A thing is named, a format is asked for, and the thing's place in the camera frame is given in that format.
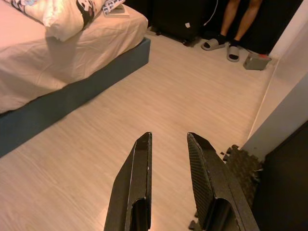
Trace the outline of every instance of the cable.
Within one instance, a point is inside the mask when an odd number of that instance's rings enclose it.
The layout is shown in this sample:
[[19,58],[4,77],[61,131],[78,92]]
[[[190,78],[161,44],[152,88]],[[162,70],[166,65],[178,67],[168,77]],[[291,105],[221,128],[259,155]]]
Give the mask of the cable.
[[215,9],[214,9],[212,16],[210,17],[210,19],[206,23],[203,24],[203,26],[205,26],[206,24],[208,24],[212,20],[214,14],[216,13],[217,6],[218,6],[218,0],[216,1],[216,6],[215,6]]

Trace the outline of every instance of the slipper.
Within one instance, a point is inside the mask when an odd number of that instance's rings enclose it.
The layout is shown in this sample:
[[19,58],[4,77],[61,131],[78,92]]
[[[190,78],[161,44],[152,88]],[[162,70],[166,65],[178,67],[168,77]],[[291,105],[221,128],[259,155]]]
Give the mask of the slipper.
[[240,60],[240,49],[238,47],[229,46],[227,51],[227,59],[230,62],[238,62]]
[[219,49],[219,48],[223,48],[225,46],[226,46],[225,43],[220,45],[218,43],[217,39],[215,39],[215,38],[214,39],[212,38],[209,41],[207,41],[207,42],[205,42],[204,44],[201,45],[202,49],[206,50],[206,51],[216,50],[216,49]]

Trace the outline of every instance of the person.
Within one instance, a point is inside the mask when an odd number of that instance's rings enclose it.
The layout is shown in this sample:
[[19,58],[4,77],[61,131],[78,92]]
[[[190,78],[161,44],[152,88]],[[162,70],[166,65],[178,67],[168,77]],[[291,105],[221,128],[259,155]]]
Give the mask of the person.
[[[227,8],[224,13],[223,22],[220,34],[217,35],[215,38],[210,39],[209,41],[205,42],[202,45],[202,48],[206,51],[212,51],[218,48],[225,47],[226,35],[228,30],[234,21],[234,18],[237,13],[237,9],[239,7],[241,0],[229,0]],[[262,0],[250,0],[249,6],[241,20],[240,26],[237,30],[236,36],[233,40],[230,41],[228,52],[227,52],[227,59],[231,62],[238,62],[239,61],[239,42],[246,31],[249,29],[251,24],[256,18],[256,15],[260,9]]]

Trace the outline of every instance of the blue bed frame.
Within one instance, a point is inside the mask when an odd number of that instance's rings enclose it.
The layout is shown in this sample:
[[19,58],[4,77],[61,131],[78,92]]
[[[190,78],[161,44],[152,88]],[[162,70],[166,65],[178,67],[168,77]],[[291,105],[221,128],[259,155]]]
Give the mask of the blue bed frame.
[[151,41],[144,38],[137,47],[118,56],[89,78],[1,114],[0,158],[147,64],[150,44]]

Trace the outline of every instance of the mattress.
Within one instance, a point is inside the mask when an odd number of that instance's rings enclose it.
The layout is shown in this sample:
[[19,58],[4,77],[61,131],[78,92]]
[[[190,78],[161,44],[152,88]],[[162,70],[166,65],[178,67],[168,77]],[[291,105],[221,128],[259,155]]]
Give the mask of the mattress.
[[60,42],[42,24],[0,0],[0,114],[85,79],[137,46],[147,19],[126,7],[130,18],[102,13],[85,30]]

